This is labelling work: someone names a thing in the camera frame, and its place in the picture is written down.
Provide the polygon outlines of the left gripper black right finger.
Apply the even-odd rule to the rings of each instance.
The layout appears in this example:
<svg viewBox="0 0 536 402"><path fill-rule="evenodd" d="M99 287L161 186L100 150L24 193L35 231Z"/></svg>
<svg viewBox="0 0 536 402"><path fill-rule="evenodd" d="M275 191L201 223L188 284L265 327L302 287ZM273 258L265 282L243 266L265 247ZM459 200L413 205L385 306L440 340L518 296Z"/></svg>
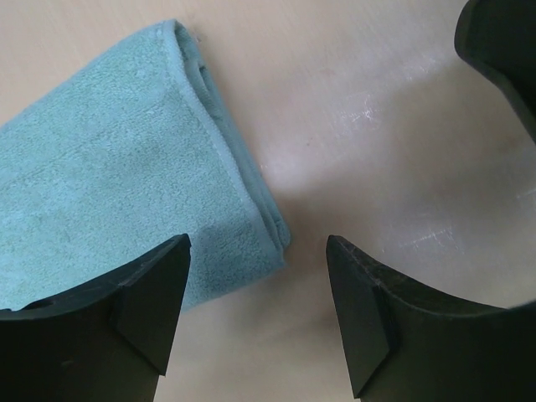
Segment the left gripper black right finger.
<svg viewBox="0 0 536 402"><path fill-rule="evenodd" d="M350 384L362 401L532 401L535 305L468 301L327 239Z"/></svg>

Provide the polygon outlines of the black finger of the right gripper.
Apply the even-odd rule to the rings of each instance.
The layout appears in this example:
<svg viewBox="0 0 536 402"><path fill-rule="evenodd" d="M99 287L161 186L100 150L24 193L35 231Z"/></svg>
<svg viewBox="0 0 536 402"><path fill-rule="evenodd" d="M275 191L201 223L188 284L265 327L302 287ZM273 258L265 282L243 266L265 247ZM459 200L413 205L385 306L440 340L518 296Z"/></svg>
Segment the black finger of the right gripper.
<svg viewBox="0 0 536 402"><path fill-rule="evenodd" d="M458 56L506 97L535 138L535 1L469 1L456 24Z"/></svg>

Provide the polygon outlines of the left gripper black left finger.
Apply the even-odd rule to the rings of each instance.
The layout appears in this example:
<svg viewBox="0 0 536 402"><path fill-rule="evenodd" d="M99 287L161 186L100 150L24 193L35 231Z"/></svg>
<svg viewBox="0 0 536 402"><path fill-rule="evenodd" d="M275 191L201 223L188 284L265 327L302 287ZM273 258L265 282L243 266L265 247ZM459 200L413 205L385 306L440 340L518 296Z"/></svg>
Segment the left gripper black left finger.
<svg viewBox="0 0 536 402"><path fill-rule="evenodd" d="M151 401L190 267L176 235L68 291L1 312L4 401Z"/></svg>

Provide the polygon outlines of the mint green towel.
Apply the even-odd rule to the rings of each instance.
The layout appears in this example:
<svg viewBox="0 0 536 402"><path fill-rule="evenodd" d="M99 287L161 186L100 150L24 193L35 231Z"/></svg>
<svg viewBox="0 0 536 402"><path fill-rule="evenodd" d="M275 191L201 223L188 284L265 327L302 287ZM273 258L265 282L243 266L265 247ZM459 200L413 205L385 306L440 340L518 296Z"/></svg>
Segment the mint green towel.
<svg viewBox="0 0 536 402"><path fill-rule="evenodd" d="M1 306L191 241L192 308L284 264L290 231L188 30L123 39L1 129Z"/></svg>

